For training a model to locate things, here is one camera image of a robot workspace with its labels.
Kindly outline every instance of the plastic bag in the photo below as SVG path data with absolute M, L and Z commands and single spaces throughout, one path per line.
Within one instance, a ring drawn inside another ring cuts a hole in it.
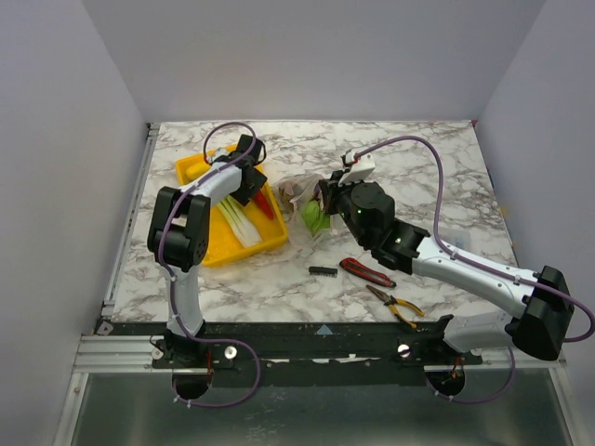
M 281 179 L 276 190 L 279 194 L 279 201 L 289 213 L 285 221 L 289 230 L 289 242 L 297 249 L 311 248 L 322 240 L 326 240 L 332 231 L 332 220 L 329 228 L 321 229 L 320 224 L 312 225 L 309 228 L 302 214 L 307 206 L 309 211 L 314 205 L 312 200 L 319 200 L 318 181 L 324 177 L 320 174 L 301 174 Z

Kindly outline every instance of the yellow pliers handle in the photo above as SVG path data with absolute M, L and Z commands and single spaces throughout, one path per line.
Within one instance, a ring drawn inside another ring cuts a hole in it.
M 392 314 L 394 314 L 395 318 L 397 318 L 401 322 L 406 323 L 411 328 L 417 328 L 417 324 L 415 322 L 408 321 L 406 318 L 403 317 L 403 315 L 399 312 L 397 305 L 401 305 L 403 307 L 412 309 L 419 317 L 422 317 L 422 318 L 425 316 L 425 313 L 421 309 L 416 307 L 414 304 L 412 304 L 411 302 L 408 302 L 403 299 L 394 299 L 394 300 L 395 300 L 395 304 L 390 304 L 389 308 L 390 308 L 390 311 L 392 312 Z

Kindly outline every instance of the yellow bin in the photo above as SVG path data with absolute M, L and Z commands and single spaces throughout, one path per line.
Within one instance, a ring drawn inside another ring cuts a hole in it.
M 235 144 L 225 149 L 233 151 Z M 179 184 L 182 186 L 195 179 L 186 175 L 190 167 L 192 168 L 191 172 L 193 171 L 194 174 L 203 173 L 208 170 L 208 164 L 205 163 L 202 153 L 183 158 L 176 162 L 176 174 L 178 175 Z M 261 165 L 258 165 L 257 169 L 264 174 L 264 169 Z M 287 226 L 279 211 L 279 205 L 272 194 L 269 182 L 265 183 L 262 192 L 274 213 L 273 220 L 270 220 L 252 201 L 244 208 L 245 215 L 257 227 L 260 237 L 262 237 L 262 243 L 244 248 L 238 239 L 235 238 L 235 235 L 233 235 L 233 231 L 225 217 L 215 207 L 211 209 L 208 249 L 201 265 L 206 267 L 221 267 L 241 258 L 253 256 L 263 251 L 270 251 L 287 241 Z

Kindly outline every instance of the marble surface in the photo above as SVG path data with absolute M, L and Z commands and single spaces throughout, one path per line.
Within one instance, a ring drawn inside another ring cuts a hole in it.
M 157 191 L 177 186 L 174 162 L 202 148 L 206 133 L 219 123 L 162 124 L 142 194 L 130 248 L 115 292 L 113 321 L 166 321 L 165 281 L 146 247 Z M 269 151 L 264 163 L 269 181 L 299 173 L 329 175 L 339 169 L 347 149 L 387 138 L 427 138 L 443 160 L 446 184 L 441 227 L 460 230 L 466 249 L 514 265 L 509 236 L 470 122 L 329 123 L 252 122 Z M 212 146 L 235 142 L 240 130 L 228 128 Z M 375 152 L 377 181 L 396 202 L 399 218 L 429 229 L 433 218 L 437 171 L 427 149 L 405 142 Z M 380 267 L 342 226 L 316 249 L 290 243 L 229 266 L 199 271 L 200 301 L 207 321 L 393 321 L 390 312 L 365 290 L 365 282 L 339 270 L 337 278 L 310 276 L 311 265 L 335 266 L 352 256 L 389 274 L 395 294 L 426 311 L 425 320 L 444 314 L 472 315 L 495 307 L 479 297 L 432 279 L 407 276 Z M 405 309 L 404 314 L 412 314 Z

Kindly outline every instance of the wall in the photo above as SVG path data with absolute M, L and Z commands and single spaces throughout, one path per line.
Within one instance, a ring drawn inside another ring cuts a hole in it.
M 483 112 L 478 137 L 522 265 L 561 269 L 595 308 L 595 3 L 548 0 Z M 587 328 L 576 313 L 570 333 Z M 566 345 L 595 438 L 595 342 Z
M 544 0 L 83 0 L 140 110 L 469 119 Z
M 2 2 L 0 60 L 0 443 L 50 444 L 146 127 L 78 0 Z

